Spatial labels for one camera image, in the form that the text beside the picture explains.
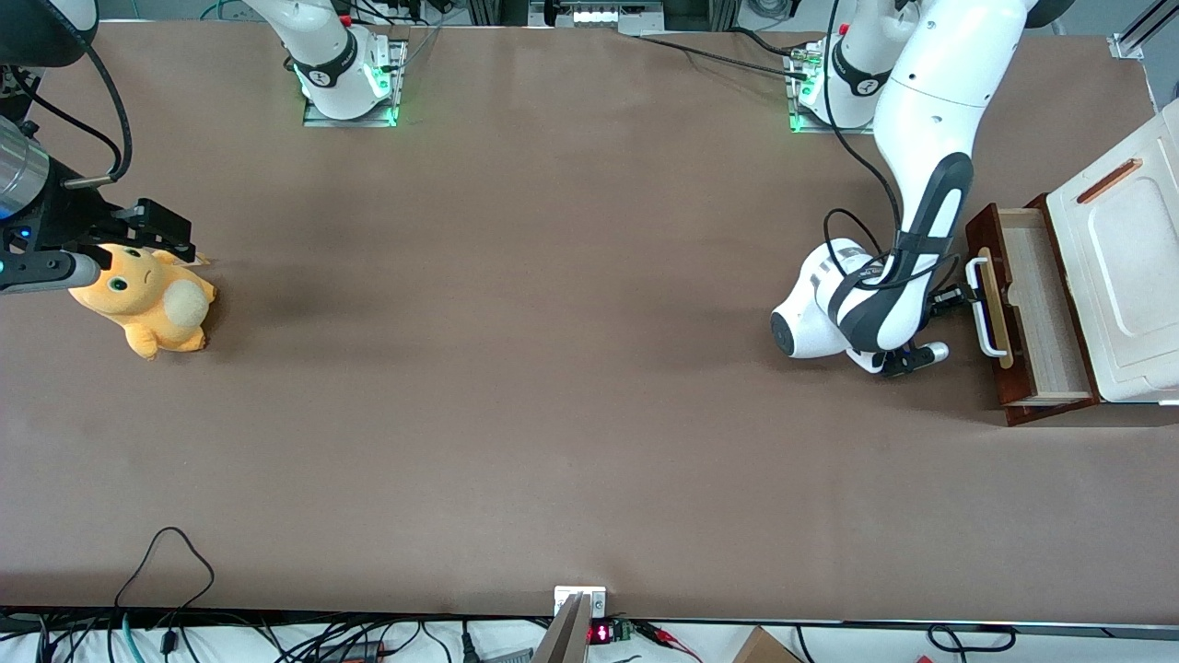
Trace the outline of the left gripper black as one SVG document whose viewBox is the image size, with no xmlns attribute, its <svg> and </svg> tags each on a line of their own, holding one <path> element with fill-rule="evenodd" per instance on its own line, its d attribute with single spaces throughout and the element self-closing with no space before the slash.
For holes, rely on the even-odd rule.
<svg viewBox="0 0 1179 663">
<path fill-rule="evenodd" d="M 984 290 L 957 285 L 934 291 L 926 298 L 926 320 L 938 319 L 959 306 L 984 306 Z"/>
</svg>

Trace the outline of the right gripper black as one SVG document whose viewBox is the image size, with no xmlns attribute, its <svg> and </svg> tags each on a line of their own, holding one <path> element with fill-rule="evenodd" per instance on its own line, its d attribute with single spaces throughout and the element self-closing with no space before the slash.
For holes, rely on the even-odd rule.
<svg viewBox="0 0 1179 663">
<path fill-rule="evenodd" d="M 119 206 L 95 189 L 68 190 L 62 180 L 75 171 L 60 162 L 47 165 L 9 164 L 9 248 L 20 251 L 72 250 L 75 245 L 139 247 L 129 227 L 114 217 Z M 193 223 L 157 201 L 139 198 L 138 229 L 151 236 L 152 255 L 163 264 L 195 265 Z"/>
</svg>

